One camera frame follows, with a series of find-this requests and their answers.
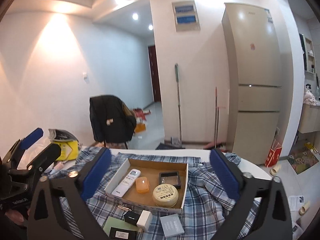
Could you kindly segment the black box white label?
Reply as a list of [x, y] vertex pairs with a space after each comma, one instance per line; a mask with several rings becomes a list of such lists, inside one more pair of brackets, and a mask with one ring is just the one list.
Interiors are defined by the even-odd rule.
[[137, 231], [111, 227], [109, 237], [112, 240], [136, 240], [137, 234]]

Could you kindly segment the white remote control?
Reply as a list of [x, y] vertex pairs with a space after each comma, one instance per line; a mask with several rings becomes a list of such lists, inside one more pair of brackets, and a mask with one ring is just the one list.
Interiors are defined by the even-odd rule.
[[113, 196], [123, 197], [124, 194], [132, 187], [136, 179], [140, 176], [141, 171], [132, 169], [124, 179], [118, 184], [118, 186], [112, 191]]

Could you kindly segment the small black box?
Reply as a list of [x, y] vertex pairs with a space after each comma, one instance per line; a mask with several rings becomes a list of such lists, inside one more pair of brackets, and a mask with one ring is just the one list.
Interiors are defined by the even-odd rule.
[[125, 222], [136, 226], [137, 222], [139, 221], [140, 215], [133, 212], [133, 211], [127, 211], [123, 214]]

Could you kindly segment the white power adapter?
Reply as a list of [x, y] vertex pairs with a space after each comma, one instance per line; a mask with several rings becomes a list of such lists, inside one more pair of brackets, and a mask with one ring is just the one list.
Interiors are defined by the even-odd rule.
[[137, 221], [136, 226], [142, 231], [147, 232], [152, 221], [152, 213], [150, 211], [143, 210]]

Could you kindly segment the grey blue box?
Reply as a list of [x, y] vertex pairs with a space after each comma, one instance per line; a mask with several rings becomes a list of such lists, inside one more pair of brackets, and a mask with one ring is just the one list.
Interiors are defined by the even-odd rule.
[[160, 218], [165, 238], [175, 237], [184, 234], [178, 214], [163, 216]]

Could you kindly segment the orange plastic box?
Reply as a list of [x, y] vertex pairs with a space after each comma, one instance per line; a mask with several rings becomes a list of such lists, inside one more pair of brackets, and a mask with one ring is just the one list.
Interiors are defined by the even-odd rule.
[[150, 191], [149, 180], [146, 177], [138, 177], [135, 181], [138, 193], [148, 193]]

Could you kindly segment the black square display frame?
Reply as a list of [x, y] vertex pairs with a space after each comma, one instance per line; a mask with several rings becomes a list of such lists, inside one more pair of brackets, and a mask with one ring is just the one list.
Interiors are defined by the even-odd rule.
[[159, 173], [159, 184], [170, 184], [176, 187], [176, 189], [181, 188], [181, 178], [178, 171], [161, 172]]

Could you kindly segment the round cream lidded container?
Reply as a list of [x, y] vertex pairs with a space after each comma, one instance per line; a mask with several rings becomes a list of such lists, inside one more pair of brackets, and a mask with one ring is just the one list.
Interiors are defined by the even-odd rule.
[[178, 202], [179, 193], [171, 184], [160, 184], [154, 188], [152, 199], [155, 205], [160, 207], [173, 207]]

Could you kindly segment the clear plastic bag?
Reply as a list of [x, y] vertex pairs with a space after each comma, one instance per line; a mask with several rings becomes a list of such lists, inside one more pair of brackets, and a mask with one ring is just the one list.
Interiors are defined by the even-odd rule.
[[23, 154], [20, 163], [17, 167], [18, 170], [27, 169], [27, 165], [38, 156], [42, 150], [44, 150], [50, 144], [50, 140], [45, 137], [39, 139], [35, 144], [30, 146]]

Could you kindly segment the yellow box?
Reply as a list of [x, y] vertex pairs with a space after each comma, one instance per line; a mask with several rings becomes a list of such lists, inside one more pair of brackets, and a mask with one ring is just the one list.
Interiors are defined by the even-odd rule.
[[56, 161], [70, 161], [75, 160], [79, 154], [79, 145], [77, 140], [72, 141], [52, 141], [61, 148], [61, 154]]

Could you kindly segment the grey pouch bag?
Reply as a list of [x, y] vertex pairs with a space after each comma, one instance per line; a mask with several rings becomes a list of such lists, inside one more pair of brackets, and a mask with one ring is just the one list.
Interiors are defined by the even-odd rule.
[[69, 131], [63, 129], [49, 129], [49, 140], [56, 142], [78, 141]]

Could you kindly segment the cartoon floor mat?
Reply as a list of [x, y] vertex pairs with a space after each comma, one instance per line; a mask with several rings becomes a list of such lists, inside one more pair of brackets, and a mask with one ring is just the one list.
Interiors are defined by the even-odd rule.
[[292, 150], [288, 155], [288, 161], [296, 174], [300, 174], [318, 163], [313, 152], [305, 146]]

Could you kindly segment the blue plaid shirt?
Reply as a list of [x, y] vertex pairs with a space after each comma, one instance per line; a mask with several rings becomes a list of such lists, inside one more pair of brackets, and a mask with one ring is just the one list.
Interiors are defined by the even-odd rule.
[[[67, 170], [60, 170], [55, 174], [48, 175], [48, 178], [63, 178], [72, 170], [80, 171], [88, 161], [93, 160], [99, 151], [99, 147], [84, 148], [80, 151], [73, 166]], [[178, 214], [184, 234], [172, 237], [171, 239], [211, 239], [235, 205], [235, 201], [228, 198], [210, 163], [201, 161], [200, 157], [137, 155], [120, 152], [112, 156], [111, 166], [105, 173], [93, 197], [89, 198], [86, 202], [93, 217], [95, 217], [101, 227], [105, 226], [108, 217], [123, 220], [124, 211], [118, 208], [119, 202], [114, 202], [108, 197], [104, 189], [127, 158], [189, 164], [188, 186], [184, 207], [182, 213]], [[61, 197], [60, 203], [72, 233], [77, 237], [83, 238], [73, 219], [67, 199]], [[249, 233], [259, 205], [260, 198], [255, 198], [237, 239], [242, 239]], [[166, 215], [169, 214], [161, 212], [153, 213], [148, 232], [138, 234], [138, 239], [165, 239], [160, 217]]]

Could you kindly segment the red carton by fridge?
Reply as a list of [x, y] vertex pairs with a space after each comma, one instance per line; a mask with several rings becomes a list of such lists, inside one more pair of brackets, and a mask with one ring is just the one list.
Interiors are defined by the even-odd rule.
[[276, 139], [274, 139], [264, 165], [266, 167], [276, 165], [276, 163], [279, 160], [281, 150], [282, 150], [282, 145]]

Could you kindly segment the silver foil packet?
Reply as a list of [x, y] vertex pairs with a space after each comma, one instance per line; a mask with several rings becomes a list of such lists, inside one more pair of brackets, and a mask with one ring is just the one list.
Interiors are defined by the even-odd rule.
[[118, 208], [120, 208], [121, 210], [123, 210], [123, 211], [125, 211], [125, 212], [132, 211], [130, 208], [125, 207], [125, 206], [123, 206], [123, 205], [118, 205]]

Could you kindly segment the black jacket on chair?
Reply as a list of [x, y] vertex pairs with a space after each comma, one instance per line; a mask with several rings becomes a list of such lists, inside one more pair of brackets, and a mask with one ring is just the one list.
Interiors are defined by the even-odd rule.
[[94, 140], [107, 144], [131, 141], [137, 126], [133, 111], [114, 95], [91, 97], [89, 119]]

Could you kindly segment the bathroom vanity cabinet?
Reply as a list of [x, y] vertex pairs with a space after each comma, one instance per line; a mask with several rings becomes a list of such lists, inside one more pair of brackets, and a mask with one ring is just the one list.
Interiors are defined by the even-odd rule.
[[298, 131], [300, 133], [319, 132], [319, 106], [303, 104]]

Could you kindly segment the orange cardboard box floor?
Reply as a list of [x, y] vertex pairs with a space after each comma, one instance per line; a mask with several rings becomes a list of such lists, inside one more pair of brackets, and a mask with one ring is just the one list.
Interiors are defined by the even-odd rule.
[[144, 132], [145, 130], [146, 130], [146, 124], [144, 124], [144, 123], [139, 123], [135, 127], [135, 133]]

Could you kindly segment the white cardboard tray box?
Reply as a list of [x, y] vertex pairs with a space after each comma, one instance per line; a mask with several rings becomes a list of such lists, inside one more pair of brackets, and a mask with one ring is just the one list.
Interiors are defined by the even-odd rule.
[[150, 212], [182, 213], [188, 164], [126, 158], [105, 187], [108, 197]]

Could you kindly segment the red items on floor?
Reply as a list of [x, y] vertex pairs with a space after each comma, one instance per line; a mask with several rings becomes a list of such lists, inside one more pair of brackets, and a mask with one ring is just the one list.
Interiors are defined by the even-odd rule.
[[141, 108], [135, 108], [133, 109], [133, 113], [136, 118], [140, 118], [141, 120], [146, 120], [146, 116], [151, 114], [151, 111], [149, 109], [143, 110]]

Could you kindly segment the dark red door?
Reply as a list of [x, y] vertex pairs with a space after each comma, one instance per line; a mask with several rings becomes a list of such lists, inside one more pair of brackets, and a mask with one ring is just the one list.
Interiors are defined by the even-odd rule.
[[157, 66], [156, 46], [148, 46], [150, 73], [154, 102], [161, 102], [161, 90], [159, 84], [159, 74]]

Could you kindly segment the beige refrigerator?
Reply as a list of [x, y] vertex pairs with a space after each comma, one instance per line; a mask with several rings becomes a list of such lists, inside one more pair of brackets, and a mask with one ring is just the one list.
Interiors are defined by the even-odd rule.
[[280, 115], [281, 60], [268, 9], [226, 3], [222, 18], [229, 66], [226, 149], [263, 164]]

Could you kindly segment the red handled broom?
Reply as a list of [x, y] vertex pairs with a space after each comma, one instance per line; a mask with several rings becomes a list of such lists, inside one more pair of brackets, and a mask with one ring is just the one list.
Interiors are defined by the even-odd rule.
[[217, 87], [215, 87], [215, 108], [214, 108], [214, 134], [213, 141], [204, 146], [204, 150], [212, 150], [214, 148], [224, 149], [226, 142], [219, 139], [219, 118], [220, 108], [218, 106], [218, 93]]

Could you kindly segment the wall light switch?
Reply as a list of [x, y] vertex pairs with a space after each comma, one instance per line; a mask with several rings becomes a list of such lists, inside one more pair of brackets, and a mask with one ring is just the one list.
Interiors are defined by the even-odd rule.
[[84, 79], [87, 79], [87, 78], [88, 78], [88, 75], [87, 75], [87, 73], [86, 73], [86, 72], [83, 72], [83, 74], [82, 74], [82, 75], [83, 75], [83, 78], [84, 78]]

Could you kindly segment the wall electrical panel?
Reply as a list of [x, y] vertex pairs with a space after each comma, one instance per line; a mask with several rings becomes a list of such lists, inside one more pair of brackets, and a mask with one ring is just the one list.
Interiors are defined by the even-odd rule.
[[194, 0], [172, 2], [177, 32], [199, 31], [200, 23]]

